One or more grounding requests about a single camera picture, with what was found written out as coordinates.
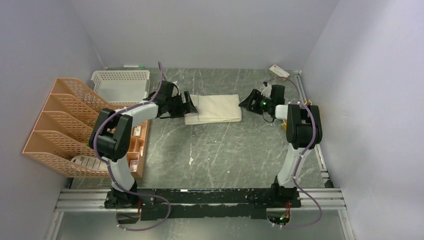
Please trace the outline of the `white terry towel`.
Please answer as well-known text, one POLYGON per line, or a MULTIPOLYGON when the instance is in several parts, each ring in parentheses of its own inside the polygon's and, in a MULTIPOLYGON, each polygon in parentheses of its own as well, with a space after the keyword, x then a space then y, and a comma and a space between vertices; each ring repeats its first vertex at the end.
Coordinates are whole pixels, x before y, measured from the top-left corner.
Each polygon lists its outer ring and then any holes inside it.
POLYGON ((237 94, 191 95, 190 97, 197 113, 189 113, 184 116, 186 125, 231 123, 242 120, 240 99, 237 94))

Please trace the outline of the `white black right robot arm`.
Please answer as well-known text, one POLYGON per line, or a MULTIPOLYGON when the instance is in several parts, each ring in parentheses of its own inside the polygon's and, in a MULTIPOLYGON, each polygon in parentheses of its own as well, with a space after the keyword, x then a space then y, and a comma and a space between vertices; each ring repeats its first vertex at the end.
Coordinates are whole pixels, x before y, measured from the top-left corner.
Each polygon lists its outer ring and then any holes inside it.
POLYGON ((298 172, 310 152, 323 138, 320 109, 317 105, 285 102, 285 86, 269 85, 268 94, 253 89, 238 106, 257 115, 267 113, 272 120, 285 120, 285 135, 290 147, 283 167, 276 176, 280 188, 270 193, 270 202, 282 207, 289 200, 285 189, 297 189, 298 172))

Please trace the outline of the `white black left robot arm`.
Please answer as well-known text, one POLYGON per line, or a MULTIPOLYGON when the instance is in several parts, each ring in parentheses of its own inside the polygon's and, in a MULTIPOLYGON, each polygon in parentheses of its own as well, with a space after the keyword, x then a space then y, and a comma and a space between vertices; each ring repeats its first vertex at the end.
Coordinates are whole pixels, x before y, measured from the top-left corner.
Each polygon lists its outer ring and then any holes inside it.
POLYGON ((182 118, 197 111, 190 93, 180 92, 175 83, 166 80, 160 81, 157 90, 139 103, 100 111, 88 146, 106 164, 112 195, 124 207, 132 208, 139 200, 137 183, 127 162, 133 128, 148 120, 182 118))

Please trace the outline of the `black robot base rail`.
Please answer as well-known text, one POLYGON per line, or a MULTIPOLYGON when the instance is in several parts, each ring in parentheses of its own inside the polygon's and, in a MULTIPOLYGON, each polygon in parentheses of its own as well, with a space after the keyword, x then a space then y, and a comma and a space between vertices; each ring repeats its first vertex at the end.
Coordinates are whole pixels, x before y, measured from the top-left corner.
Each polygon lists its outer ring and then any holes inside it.
POLYGON ((301 207, 300 194, 294 188, 138 188, 130 201, 114 196, 111 190, 104 201, 105 209, 134 209, 141 220, 236 218, 267 219, 268 209, 301 207))

